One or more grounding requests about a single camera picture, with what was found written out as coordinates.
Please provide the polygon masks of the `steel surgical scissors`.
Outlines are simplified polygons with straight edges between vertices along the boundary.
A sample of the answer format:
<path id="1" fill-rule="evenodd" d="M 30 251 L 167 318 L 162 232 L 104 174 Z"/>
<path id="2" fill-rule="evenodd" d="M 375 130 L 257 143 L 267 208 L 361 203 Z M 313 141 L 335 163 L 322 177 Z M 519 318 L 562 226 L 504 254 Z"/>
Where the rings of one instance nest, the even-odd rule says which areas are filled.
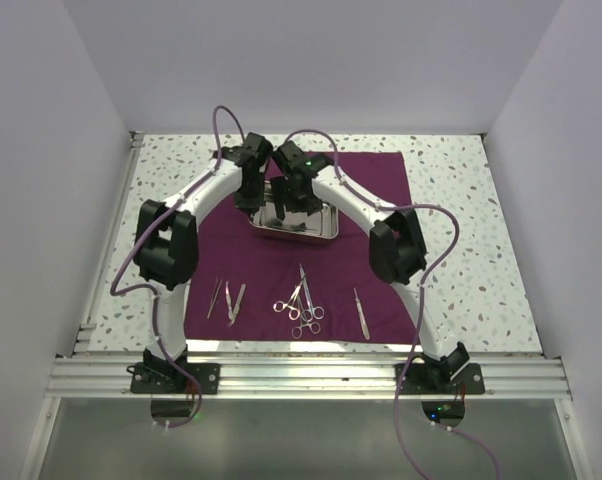
<path id="1" fill-rule="evenodd" d="M 321 320 L 324 318 L 325 311 L 321 306 L 317 306 L 314 304 L 314 302 L 312 300 L 308 280 L 307 280 L 307 275 L 306 275 L 305 269 L 303 268 L 302 265 L 299 265 L 299 271 L 300 271 L 303 290 L 304 290 L 305 299 L 306 299 L 306 303 L 307 303 L 306 311 L 313 319 Z"/>

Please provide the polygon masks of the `steel hemostat forceps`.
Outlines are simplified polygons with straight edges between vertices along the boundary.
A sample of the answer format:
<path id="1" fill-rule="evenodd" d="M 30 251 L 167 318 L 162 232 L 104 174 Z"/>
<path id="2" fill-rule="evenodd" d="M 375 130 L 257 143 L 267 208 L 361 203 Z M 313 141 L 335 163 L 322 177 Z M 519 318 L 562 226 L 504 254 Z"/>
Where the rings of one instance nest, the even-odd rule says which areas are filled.
<path id="1" fill-rule="evenodd" d="M 302 308 L 299 306 L 299 296 L 303 281 L 300 281 L 294 288 L 292 294 L 287 300 L 278 300 L 273 304 L 273 311 L 275 313 L 288 312 L 288 318 L 290 320 L 298 320 L 301 317 Z"/>
<path id="2" fill-rule="evenodd" d="M 319 334 L 321 332 L 320 320 L 313 319 L 307 313 L 307 303 L 305 299 L 304 290 L 303 293 L 300 293 L 299 296 L 299 306 L 302 308 L 301 317 L 298 319 L 298 324 L 294 326 L 291 330 L 292 338 L 294 340 L 300 340 L 306 331 L 313 335 Z"/>

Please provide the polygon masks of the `steel instrument tray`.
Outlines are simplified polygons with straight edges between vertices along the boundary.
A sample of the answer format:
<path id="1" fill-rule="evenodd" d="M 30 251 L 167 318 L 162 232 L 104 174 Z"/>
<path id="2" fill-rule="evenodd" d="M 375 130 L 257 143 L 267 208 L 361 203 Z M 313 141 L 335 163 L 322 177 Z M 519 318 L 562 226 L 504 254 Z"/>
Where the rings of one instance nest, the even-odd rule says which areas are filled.
<path id="1" fill-rule="evenodd" d="M 277 230 L 276 225 L 305 223 L 305 232 L 292 233 Z M 311 244 L 326 244 L 339 235 L 339 210 L 324 202 L 320 212 L 313 215 L 287 213 L 284 220 L 278 220 L 273 203 L 273 191 L 265 181 L 265 204 L 249 216 L 249 224 L 264 237 Z"/>

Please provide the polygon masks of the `curved tip steel tweezers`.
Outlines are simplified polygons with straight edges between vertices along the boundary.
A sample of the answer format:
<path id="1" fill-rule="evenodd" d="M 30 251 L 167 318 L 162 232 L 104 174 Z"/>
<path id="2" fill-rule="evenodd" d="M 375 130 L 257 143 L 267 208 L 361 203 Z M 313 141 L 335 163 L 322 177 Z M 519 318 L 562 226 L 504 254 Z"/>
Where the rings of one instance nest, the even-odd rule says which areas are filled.
<path id="1" fill-rule="evenodd" d="M 230 288 L 229 288 L 229 283 L 225 284 L 225 299 L 226 299 L 226 304 L 227 304 L 227 309 L 228 309 L 228 319 L 229 319 L 228 326 L 229 327 L 231 327 L 235 324 L 236 319 L 239 315 L 241 303 L 242 303 L 243 297 L 245 295 L 246 287 L 247 287 L 246 284 L 242 284 L 239 288 L 236 299 L 233 300 L 232 296 L 231 296 Z"/>

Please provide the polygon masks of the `purple cloth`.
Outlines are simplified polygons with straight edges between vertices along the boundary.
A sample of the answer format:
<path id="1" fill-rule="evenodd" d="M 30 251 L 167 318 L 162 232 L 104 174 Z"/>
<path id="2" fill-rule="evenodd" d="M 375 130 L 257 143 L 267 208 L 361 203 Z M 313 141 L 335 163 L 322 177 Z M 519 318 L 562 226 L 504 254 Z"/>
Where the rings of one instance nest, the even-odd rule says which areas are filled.
<path id="1" fill-rule="evenodd" d="M 220 203 L 198 232 L 199 264 L 190 284 L 185 335 L 194 340 L 290 341 L 292 321 L 275 313 L 305 269 L 314 304 L 324 308 L 321 332 L 303 340 L 362 342 L 353 288 L 356 287 L 374 343 L 407 344 L 414 324 L 395 291 L 376 278 L 368 261 L 366 234 L 345 215 L 339 235 L 326 244 L 279 240 L 259 235 L 232 199 Z M 222 285 L 211 318 L 206 319 L 215 279 Z M 239 315 L 229 327 L 225 284 L 232 299 L 246 284 Z"/>

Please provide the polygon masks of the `steel forceps tweezers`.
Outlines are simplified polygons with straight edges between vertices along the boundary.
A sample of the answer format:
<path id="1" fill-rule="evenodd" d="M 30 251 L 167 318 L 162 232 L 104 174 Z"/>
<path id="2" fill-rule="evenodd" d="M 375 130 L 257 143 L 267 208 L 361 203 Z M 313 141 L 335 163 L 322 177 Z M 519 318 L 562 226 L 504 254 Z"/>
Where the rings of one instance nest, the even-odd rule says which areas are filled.
<path id="1" fill-rule="evenodd" d="M 216 278 L 215 279 L 215 285 L 214 285 L 214 289 L 213 289 L 213 293 L 209 302 L 209 307 L 207 310 L 207 314 L 206 314 L 206 319 L 209 320 L 211 318 L 212 312 L 215 308 L 215 305 L 217 303 L 217 299 L 218 299 L 218 295 L 221 289 L 221 285 L 222 285 L 222 278 Z"/>

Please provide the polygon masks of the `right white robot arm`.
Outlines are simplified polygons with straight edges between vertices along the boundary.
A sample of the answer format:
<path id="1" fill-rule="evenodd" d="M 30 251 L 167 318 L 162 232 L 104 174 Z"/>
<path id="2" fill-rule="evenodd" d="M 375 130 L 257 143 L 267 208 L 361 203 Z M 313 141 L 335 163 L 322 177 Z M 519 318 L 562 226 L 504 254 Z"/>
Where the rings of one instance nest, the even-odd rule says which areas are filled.
<path id="1" fill-rule="evenodd" d="M 433 270 L 456 247 L 460 225 L 449 210 L 432 204 L 395 205 L 368 191 L 340 167 L 339 154 L 309 155 L 291 139 L 272 154 L 282 173 L 275 195 L 290 211 L 313 213 L 327 202 L 364 230 L 368 259 L 377 279 L 397 293 L 415 325 L 424 362 L 421 377 L 432 389 L 449 392 L 462 380 L 469 353 L 456 336 L 443 331 L 443 313 L 426 304 L 426 283 Z M 432 210 L 448 217 L 453 236 L 444 252 L 428 261 L 417 212 Z"/>

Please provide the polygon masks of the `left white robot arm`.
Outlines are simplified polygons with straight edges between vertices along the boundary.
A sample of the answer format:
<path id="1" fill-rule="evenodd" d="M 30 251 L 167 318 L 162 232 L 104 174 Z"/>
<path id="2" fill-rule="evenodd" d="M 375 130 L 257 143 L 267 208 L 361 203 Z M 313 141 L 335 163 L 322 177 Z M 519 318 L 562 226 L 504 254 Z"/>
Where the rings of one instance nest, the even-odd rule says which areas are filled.
<path id="1" fill-rule="evenodd" d="M 265 137 L 250 133 L 238 146 L 219 148 L 205 173 L 178 193 L 142 204 L 133 261 L 153 296 L 153 339 L 143 363 L 154 370 L 154 381 L 166 392 L 182 390 L 189 379 L 188 367 L 178 359 L 187 349 L 185 284 L 199 262 L 199 224 L 228 196 L 246 214 L 264 205 L 265 170 L 272 151 Z"/>

